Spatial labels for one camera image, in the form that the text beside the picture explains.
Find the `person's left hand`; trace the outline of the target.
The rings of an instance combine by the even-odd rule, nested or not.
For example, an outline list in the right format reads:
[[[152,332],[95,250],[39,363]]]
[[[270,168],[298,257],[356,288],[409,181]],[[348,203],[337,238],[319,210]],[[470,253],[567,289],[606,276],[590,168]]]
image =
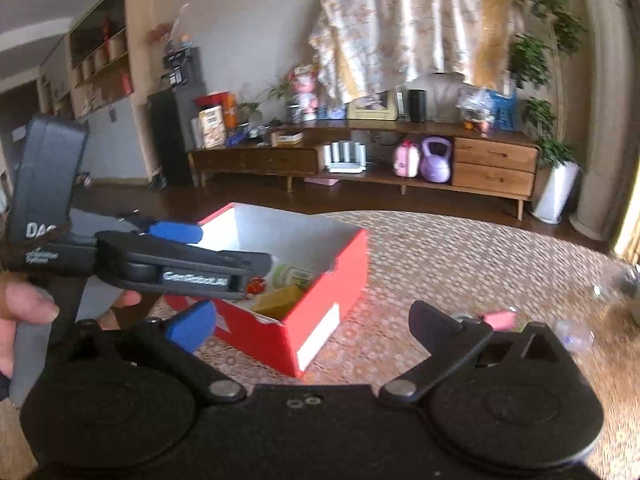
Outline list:
[[[24,274],[1,273],[1,374],[11,379],[14,339],[21,322],[42,325],[53,322],[60,309],[53,300],[30,284]]]

